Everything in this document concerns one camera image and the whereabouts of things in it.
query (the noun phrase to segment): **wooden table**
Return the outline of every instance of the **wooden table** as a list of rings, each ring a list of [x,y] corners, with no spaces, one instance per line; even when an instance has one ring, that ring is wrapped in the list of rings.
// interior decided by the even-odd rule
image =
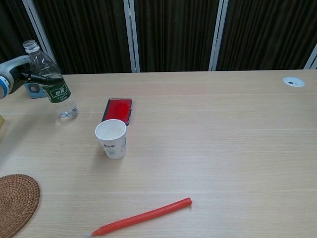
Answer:
[[[303,88],[287,86],[297,76]],[[192,209],[107,238],[315,238],[317,71],[68,75],[62,122],[24,88],[0,101],[0,176],[27,174],[41,201],[19,238],[80,238],[190,196]],[[95,138],[107,99],[132,97],[127,154]]]

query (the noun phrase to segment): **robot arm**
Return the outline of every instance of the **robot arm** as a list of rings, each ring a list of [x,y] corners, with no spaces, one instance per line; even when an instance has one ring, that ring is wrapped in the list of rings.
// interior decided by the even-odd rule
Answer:
[[[55,85],[63,82],[63,78],[46,78],[32,74],[29,56],[19,56],[0,63],[0,99],[14,93],[24,83]]]

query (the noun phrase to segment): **water bottle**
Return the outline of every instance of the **water bottle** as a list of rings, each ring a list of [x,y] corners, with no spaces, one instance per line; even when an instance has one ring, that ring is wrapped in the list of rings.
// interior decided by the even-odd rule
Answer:
[[[41,51],[36,41],[25,41],[23,47],[25,52],[29,54],[32,73],[47,78],[63,78],[59,67],[48,55]],[[70,118],[77,115],[76,101],[65,81],[61,84],[41,85],[41,87],[61,118]]]

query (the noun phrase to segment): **woven coaster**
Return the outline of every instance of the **woven coaster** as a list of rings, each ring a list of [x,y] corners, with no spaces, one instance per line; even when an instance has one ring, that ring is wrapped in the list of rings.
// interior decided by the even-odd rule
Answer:
[[[26,175],[0,178],[0,238],[15,235],[31,218],[40,199],[37,182]]]

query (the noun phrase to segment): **white paper cup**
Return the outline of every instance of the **white paper cup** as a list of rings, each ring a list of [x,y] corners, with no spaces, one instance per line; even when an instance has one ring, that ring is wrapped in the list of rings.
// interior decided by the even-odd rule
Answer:
[[[120,159],[125,155],[127,126],[121,120],[105,120],[97,125],[95,134],[110,159]]]

